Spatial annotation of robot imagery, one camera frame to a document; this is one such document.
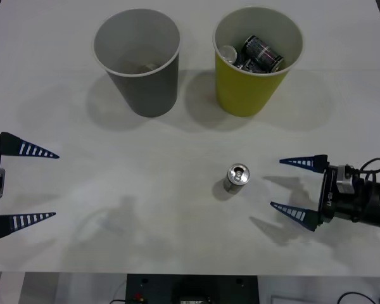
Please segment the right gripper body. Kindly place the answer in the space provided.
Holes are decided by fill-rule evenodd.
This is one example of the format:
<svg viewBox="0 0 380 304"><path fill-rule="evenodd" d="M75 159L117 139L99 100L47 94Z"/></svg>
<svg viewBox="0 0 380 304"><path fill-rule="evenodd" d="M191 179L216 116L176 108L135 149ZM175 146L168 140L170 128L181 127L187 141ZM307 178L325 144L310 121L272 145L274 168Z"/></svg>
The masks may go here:
<svg viewBox="0 0 380 304"><path fill-rule="evenodd" d="M328 166L324 171L319 199L319 220L329 223L334 217L358 222L355 199L357 170L350 165Z"/></svg>

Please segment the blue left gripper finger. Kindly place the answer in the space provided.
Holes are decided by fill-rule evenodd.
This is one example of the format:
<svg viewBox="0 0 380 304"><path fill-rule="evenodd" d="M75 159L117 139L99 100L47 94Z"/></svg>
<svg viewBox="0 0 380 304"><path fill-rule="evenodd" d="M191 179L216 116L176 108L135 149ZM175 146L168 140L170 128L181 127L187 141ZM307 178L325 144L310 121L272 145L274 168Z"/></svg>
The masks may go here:
<svg viewBox="0 0 380 304"><path fill-rule="evenodd" d="M25 141L9 132L0 133L0 155L27 156L38 158L59 159L60 157L36 144Z"/></svg>
<svg viewBox="0 0 380 304"><path fill-rule="evenodd" d="M55 212L0 215L0 239L55 215Z"/></svg>

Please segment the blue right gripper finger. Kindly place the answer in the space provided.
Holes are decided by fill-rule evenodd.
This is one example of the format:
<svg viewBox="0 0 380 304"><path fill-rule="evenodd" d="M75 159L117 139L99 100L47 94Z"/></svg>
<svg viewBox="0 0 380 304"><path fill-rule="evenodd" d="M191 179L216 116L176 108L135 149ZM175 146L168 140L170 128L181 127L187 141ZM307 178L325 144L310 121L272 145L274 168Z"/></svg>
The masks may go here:
<svg viewBox="0 0 380 304"><path fill-rule="evenodd" d="M327 155L302 156L295 158L284 158L279 160L279 163L323 174L329 166L327 158Z"/></svg>
<svg viewBox="0 0 380 304"><path fill-rule="evenodd" d="M316 228L320 225L319 213L314 210L283 205L273 201L270 202L270 205L278 212L287 216L289 219L295 221L297 224L300 224L309 231L314 232Z"/></svg>

